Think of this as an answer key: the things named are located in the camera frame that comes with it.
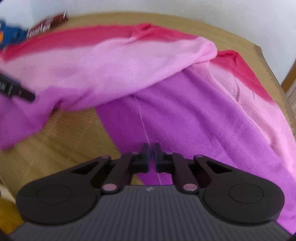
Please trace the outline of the pink purple gradient garment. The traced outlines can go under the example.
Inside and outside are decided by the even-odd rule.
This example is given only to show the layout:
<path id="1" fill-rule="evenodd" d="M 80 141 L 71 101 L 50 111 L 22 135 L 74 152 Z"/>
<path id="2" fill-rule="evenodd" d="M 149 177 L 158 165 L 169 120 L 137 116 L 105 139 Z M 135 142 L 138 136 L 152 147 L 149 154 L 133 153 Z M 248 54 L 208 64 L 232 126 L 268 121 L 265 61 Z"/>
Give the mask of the pink purple gradient garment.
<path id="1" fill-rule="evenodd" d="M 276 183 L 279 223 L 295 232 L 295 138 L 233 50 L 151 24 L 48 33 L 1 49 L 1 70 L 36 95 L 1 95 L 1 149 L 39 132 L 55 109 L 94 108 L 121 152 L 141 143 L 200 153 Z"/>

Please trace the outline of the blue snack package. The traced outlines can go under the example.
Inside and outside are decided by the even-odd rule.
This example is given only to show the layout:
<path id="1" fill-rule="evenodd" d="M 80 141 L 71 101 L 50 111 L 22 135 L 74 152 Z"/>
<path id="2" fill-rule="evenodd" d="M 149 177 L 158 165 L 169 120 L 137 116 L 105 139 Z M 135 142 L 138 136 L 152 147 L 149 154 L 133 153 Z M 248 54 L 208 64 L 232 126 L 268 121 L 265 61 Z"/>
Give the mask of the blue snack package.
<path id="1" fill-rule="evenodd" d="M 1 20 L 1 49 L 24 41 L 27 33 L 28 29 L 7 25 L 4 20 Z"/>

